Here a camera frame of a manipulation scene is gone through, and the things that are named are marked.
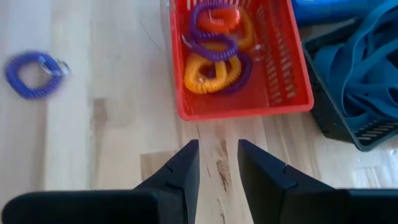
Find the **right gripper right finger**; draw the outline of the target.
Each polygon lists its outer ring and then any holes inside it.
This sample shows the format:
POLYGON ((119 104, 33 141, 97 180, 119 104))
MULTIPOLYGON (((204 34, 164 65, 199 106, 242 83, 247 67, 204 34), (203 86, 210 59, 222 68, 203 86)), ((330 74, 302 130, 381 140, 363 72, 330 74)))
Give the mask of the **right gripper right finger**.
POLYGON ((397 189, 335 189, 245 139, 238 164, 254 224, 398 224, 397 189))

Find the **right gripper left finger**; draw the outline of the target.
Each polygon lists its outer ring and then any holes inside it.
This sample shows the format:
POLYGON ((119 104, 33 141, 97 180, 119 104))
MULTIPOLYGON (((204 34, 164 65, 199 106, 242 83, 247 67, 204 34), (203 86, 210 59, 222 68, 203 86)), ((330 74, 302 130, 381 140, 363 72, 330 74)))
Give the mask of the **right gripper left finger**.
POLYGON ((194 139, 134 189, 41 191, 2 210, 2 224, 194 224, 200 184, 194 139))

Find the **large blue rubber band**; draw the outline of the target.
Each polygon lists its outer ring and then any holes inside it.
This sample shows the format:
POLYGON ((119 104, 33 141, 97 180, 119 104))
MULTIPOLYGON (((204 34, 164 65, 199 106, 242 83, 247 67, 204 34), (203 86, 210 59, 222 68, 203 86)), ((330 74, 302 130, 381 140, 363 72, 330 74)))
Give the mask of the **large blue rubber band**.
POLYGON ((394 21, 398 18, 398 0, 387 0, 375 9, 373 9, 362 21, 358 30, 352 35, 348 41, 347 49, 352 50, 351 53, 354 60, 356 57, 361 58, 363 52, 359 51, 360 47, 364 47, 369 54, 375 49, 373 36, 380 26, 387 22, 394 21))
POLYGON ((354 34, 322 47, 314 66, 341 104, 398 108, 398 35, 354 34))
POLYGON ((343 108, 351 129, 359 129, 375 120, 398 121, 398 88, 381 87, 360 92, 345 90, 343 108))

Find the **purple coil wrist keychain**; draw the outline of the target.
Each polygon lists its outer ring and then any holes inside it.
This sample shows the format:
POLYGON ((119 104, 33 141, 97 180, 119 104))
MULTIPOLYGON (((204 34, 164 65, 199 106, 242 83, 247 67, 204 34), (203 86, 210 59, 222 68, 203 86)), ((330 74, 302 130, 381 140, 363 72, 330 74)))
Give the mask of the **purple coil wrist keychain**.
POLYGON ((64 61, 54 59, 40 51, 25 51, 13 56, 5 65, 5 78, 11 88, 26 100, 39 100, 48 97, 71 72, 64 61), (28 64, 36 63, 45 73, 50 75, 48 81, 38 88, 29 88, 19 77, 20 70, 28 64))
MULTIPOLYGON (((240 74, 239 78, 233 84, 231 84, 230 86, 227 86, 221 90, 217 90, 216 92, 219 94, 232 94, 233 92, 238 91, 246 84, 249 77, 251 76, 252 60, 251 60, 250 56, 248 56, 247 54, 242 53, 242 52, 238 52, 236 54, 236 56, 238 57, 238 59, 241 61, 241 64, 242 64, 241 74, 240 74)), ((222 61, 222 62, 224 62, 226 64, 227 71, 230 71, 231 64, 229 63, 229 60, 227 62, 226 61, 222 61)), ((206 79, 216 78, 215 65, 212 65, 207 70, 206 75, 204 75, 203 77, 205 77, 206 79)))
POLYGON ((222 33, 202 31, 198 28, 197 24, 198 16, 202 11, 218 8, 223 9, 227 7, 231 7, 231 5, 220 1, 202 1, 192 8, 188 20, 189 34, 182 35, 182 40, 193 53, 196 53, 212 62, 225 61, 237 54, 239 47, 235 40, 222 33), (225 44, 226 48, 221 51, 210 50, 202 46, 202 41, 207 44, 210 42, 225 44))

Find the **yellow coil wrist keychain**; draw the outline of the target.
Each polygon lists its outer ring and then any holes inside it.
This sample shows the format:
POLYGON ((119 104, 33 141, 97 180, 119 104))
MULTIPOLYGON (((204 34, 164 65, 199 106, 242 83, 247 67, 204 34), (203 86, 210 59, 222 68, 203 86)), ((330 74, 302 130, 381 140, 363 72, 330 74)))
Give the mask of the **yellow coil wrist keychain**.
POLYGON ((221 81, 217 83, 216 90, 221 90, 227 86, 233 84, 240 76, 242 71, 242 64, 238 57, 235 55, 229 59, 231 64, 231 70, 227 71, 226 64, 224 62, 216 62, 216 76, 221 76, 221 81))
POLYGON ((223 89, 226 84, 228 73, 224 62, 215 62, 215 78, 202 77, 200 69, 205 65, 213 65, 213 62, 194 53, 187 59, 183 80, 185 87, 192 93, 199 95, 214 93, 223 89))
POLYGON ((239 39, 237 43, 240 49, 246 49, 250 47, 254 41, 254 25, 245 9, 240 7, 239 12, 241 15, 241 22, 244 27, 244 37, 239 39))

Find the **orange coil wrist keychain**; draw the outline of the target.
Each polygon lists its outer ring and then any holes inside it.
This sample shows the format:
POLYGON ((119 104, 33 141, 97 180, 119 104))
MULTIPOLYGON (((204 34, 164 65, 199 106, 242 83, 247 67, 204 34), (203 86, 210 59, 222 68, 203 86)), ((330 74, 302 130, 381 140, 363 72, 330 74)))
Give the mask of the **orange coil wrist keychain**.
POLYGON ((198 16, 197 25, 207 32, 229 34, 241 20, 241 14, 236 7, 207 9, 198 16))

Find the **black plastic basket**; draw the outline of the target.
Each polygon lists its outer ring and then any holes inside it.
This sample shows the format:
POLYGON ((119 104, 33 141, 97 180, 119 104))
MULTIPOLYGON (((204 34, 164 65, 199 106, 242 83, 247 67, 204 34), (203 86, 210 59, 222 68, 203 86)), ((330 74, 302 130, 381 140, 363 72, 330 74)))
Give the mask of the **black plastic basket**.
POLYGON ((314 35, 304 39, 302 47, 315 100, 311 113, 320 130, 326 138, 352 143, 359 151, 368 152, 398 136, 398 120, 375 119, 358 129, 349 127, 348 120, 336 107, 313 65, 315 54, 321 47, 347 40, 359 26, 359 22, 352 22, 325 34, 314 35))

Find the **red plastic basket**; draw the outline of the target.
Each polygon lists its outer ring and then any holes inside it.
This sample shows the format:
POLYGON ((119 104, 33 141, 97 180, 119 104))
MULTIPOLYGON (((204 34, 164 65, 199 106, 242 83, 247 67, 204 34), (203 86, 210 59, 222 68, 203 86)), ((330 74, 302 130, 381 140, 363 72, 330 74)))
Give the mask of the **red plastic basket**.
POLYGON ((164 0, 164 35, 175 83, 177 111, 185 121, 273 115, 310 111, 314 100, 291 0, 220 0, 246 10, 254 23, 252 61, 247 82, 237 91, 196 95, 185 88, 183 75, 190 50, 190 11, 204 0, 164 0))

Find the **blue plastic basket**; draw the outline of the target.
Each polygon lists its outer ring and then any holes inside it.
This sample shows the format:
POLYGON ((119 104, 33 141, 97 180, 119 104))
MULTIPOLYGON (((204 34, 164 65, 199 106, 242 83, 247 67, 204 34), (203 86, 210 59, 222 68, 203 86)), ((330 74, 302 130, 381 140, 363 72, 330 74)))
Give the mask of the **blue plastic basket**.
POLYGON ((299 27, 361 17, 387 0, 291 0, 299 27))

